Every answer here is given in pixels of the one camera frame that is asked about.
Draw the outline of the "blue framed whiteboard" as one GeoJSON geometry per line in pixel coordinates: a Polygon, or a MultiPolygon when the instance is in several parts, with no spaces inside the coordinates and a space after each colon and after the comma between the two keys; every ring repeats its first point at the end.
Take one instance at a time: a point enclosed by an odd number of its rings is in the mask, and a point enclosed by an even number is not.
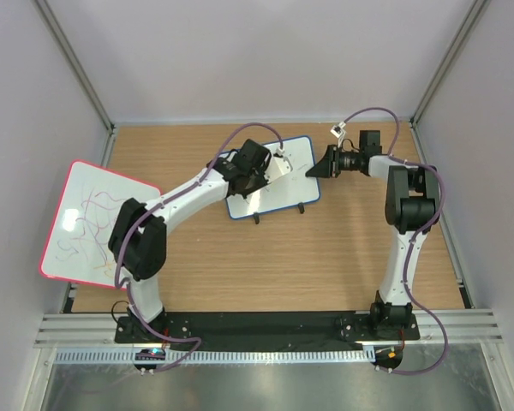
{"type": "Polygon", "coordinates": [[[305,173],[315,165],[314,148],[308,135],[301,135],[284,140],[284,152],[291,161],[294,170],[246,199],[240,195],[226,199],[229,216],[234,220],[253,214],[260,215],[304,205],[320,199],[320,185],[317,178],[309,178],[305,173]]]}

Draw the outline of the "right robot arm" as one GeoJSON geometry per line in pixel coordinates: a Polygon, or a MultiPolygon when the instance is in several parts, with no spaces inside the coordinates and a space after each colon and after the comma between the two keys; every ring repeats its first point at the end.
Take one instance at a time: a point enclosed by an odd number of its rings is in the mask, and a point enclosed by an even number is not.
{"type": "Polygon", "coordinates": [[[386,182],[385,220],[391,227],[391,250],[375,301],[362,318],[363,336],[400,337],[412,326],[412,287],[422,244],[439,219],[440,187],[435,169],[385,155],[380,131],[362,130],[356,149],[345,151],[329,145],[305,176],[333,178],[343,171],[359,171],[386,182]]]}

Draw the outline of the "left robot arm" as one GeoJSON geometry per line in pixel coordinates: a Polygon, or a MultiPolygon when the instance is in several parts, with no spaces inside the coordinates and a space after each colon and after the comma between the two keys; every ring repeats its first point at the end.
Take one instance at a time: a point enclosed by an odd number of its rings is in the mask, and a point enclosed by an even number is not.
{"type": "Polygon", "coordinates": [[[204,208],[265,187],[271,162],[270,150],[248,139],[232,157],[217,154],[199,174],[169,193],[147,202],[123,202],[108,248],[116,261],[114,287],[127,289],[134,332],[143,341],[153,343],[164,335],[158,272],[166,261],[168,236],[204,208]]]}

